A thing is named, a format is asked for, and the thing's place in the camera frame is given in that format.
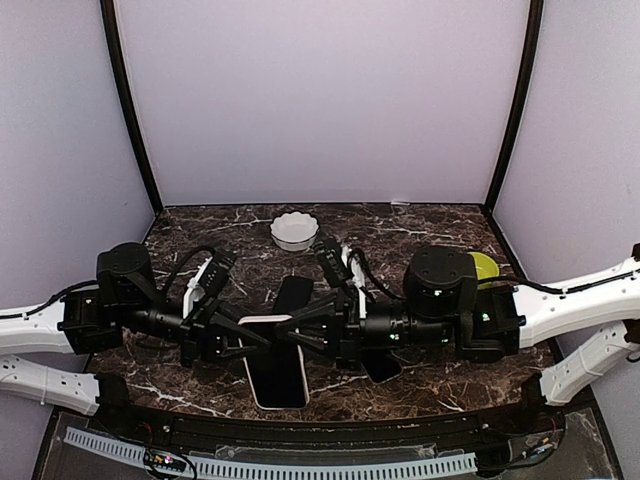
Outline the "black phone case with ring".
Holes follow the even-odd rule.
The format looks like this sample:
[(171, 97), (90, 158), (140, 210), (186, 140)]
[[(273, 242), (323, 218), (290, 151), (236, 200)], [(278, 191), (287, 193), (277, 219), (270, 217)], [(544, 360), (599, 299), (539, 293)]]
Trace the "black phone case with ring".
[(271, 313), (290, 314), (305, 307), (311, 299), (314, 281), (300, 276), (286, 276), (280, 286)]

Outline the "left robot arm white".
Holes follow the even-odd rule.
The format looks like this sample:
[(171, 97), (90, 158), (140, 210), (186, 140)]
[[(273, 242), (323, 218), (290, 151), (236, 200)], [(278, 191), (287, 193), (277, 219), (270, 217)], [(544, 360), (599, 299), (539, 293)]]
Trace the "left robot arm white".
[(210, 256), (182, 303), (168, 296), (176, 276), (158, 287), (148, 249), (128, 242), (98, 255), (95, 279), (67, 287), (39, 306), (2, 311), (2, 390), (86, 416), (101, 412), (117, 434), (131, 436), (141, 427), (141, 415), (129, 405), (122, 377), (52, 369), (23, 355), (104, 352), (122, 346), (126, 330), (178, 346), (184, 367), (267, 352), (270, 342), (241, 326), (238, 310), (219, 298), (235, 255), (210, 246), (192, 252)]

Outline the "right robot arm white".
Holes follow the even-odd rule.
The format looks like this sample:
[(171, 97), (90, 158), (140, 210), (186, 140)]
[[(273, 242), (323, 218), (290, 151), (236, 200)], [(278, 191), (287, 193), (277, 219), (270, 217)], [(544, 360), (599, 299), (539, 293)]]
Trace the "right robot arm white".
[(549, 407), (583, 388), (639, 349), (639, 258), (590, 275), (543, 285), (512, 276), (481, 278), (473, 257), (444, 246), (417, 250), (403, 291), (369, 303), (360, 285), (371, 277), (362, 251), (316, 248), (334, 294), (292, 312), (279, 339), (332, 359), (341, 368), (388, 375), (388, 354), (409, 346), (452, 344), (456, 356), (494, 363), (550, 338), (585, 328), (594, 334), (561, 362), (528, 379), (510, 413), (521, 434), (534, 432)]

